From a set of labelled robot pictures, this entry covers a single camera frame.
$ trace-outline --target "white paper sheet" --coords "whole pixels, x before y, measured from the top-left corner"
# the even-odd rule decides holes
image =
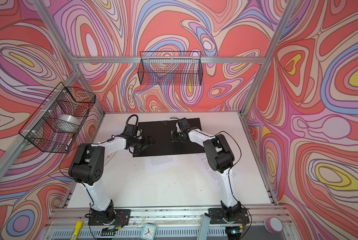
[[[147,172],[166,170],[178,166],[179,161],[176,155],[144,157],[144,165]]]
[[[192,159],[194,159],[196,165],[200,168],[203,175],[206,177],[208,182],[211,184],[212,189],[216,192],[220,192],[219,181],[217,177],[217,172],[212,170],[210,165],[208,164],[207,157],[205,153],[196,153],[191,154]],[[232,168],[230,171],[230,178],[238,180],[242,177],[242,174],[239,172],[238,169]]]

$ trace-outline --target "white clock face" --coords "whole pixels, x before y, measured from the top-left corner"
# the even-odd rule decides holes
[[[155,235],[155,227],[151,225],[146,225],[143,229],[143,238],[145,239],[153,239]]]

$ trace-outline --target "pink roll of tape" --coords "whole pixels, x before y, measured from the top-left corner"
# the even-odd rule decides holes
[[[280,233],[283,230],[283,224],[277,217],[269,217],[264,220],[264,227],[270,233]]]

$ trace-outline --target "wall-mounted basket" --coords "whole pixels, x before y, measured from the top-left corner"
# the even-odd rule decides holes
[[[202,85],[200,51],[142,51],[140,85]]]
[[[22,131],[25,123],[19,134],[42,152],[67,153],[95,100],[94,93],[77,87],[64,87],[51,106],[42,110],[45,113],[35,126],[29,131]]]

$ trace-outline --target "colorful swirl pattern wall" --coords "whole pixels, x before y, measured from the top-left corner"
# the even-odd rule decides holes
[[[358,239],[358,0],[303,0],[245,111],[302,239]]]
[[[263,56],[283,1],[51,1],[48,9],[72,54],[138,56],[191,51]],[[205,64],[202,86],[140,86],[138,64],[80,64],[103,110],[240,110],[258,64]]]
[[[0,1],[0,157],[45,97],[70,74],[31,1]],[[99,119],[93,109],[75,144],[92,139]],[[57,168],[63,156],[29,145],[1,179],[0,239],[37,237],[70,185]],[[64,172],[71,156],[61,166]]]

